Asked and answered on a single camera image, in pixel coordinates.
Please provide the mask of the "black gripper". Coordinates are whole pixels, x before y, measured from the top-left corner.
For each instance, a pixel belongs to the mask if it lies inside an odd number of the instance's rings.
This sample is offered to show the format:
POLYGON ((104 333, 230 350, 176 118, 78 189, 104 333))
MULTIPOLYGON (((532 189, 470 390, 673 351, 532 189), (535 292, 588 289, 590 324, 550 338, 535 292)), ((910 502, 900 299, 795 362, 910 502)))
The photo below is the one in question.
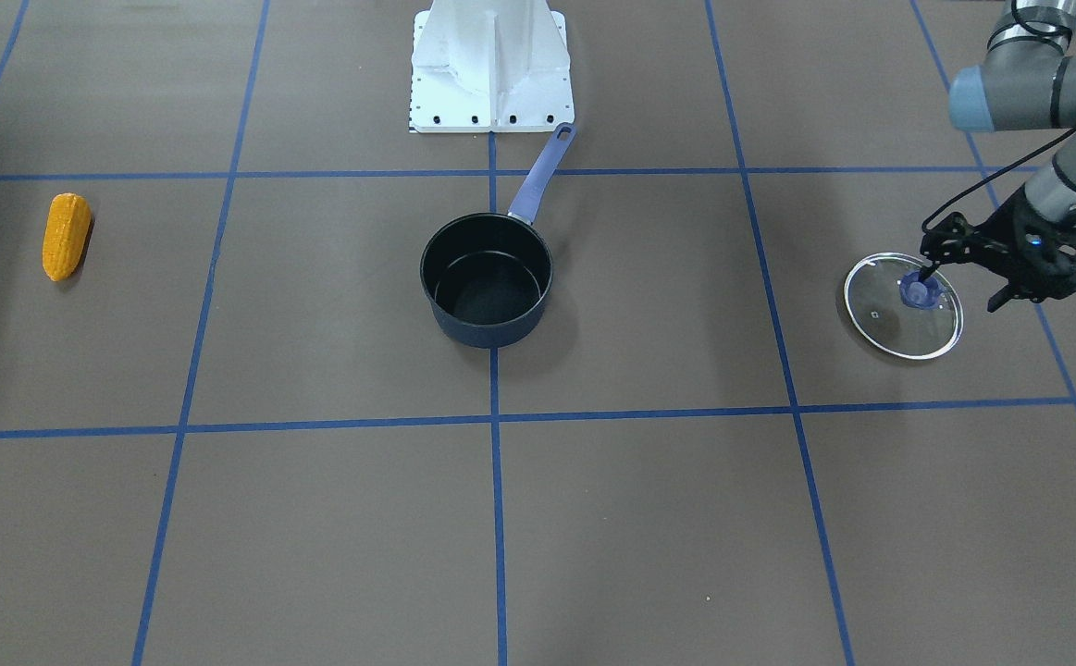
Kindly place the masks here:
MULTIPOLYGON (((993 315, 1011 301, 1063 300, 1076 292, 1076 211, 1062 222, 1040 216, 1025 187, 1016 190, 999 207, 991 219, 999 222, 999 277, 1006 286, 987 300, 986 312, 993 315)), ((917 270, 915 282, 938 288, 939 263, 917 270)))

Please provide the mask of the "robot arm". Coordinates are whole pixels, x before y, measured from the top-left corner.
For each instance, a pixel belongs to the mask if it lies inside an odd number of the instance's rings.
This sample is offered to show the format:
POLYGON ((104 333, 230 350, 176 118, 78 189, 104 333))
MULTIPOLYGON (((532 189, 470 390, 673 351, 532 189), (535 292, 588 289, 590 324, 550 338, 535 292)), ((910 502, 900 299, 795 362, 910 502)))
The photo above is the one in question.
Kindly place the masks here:
POLYGON ((921 225, 920 253, 902 295, 917 306, 934 295, 942 265, 981 266, 1003 278, 987 301, 1061 300, 1076 291, 1076 1, 1008 1, 981 63, 949 85, 949 122, 964 132, 1057 130, 1050 154, 983 223, 942 206, 921 225))

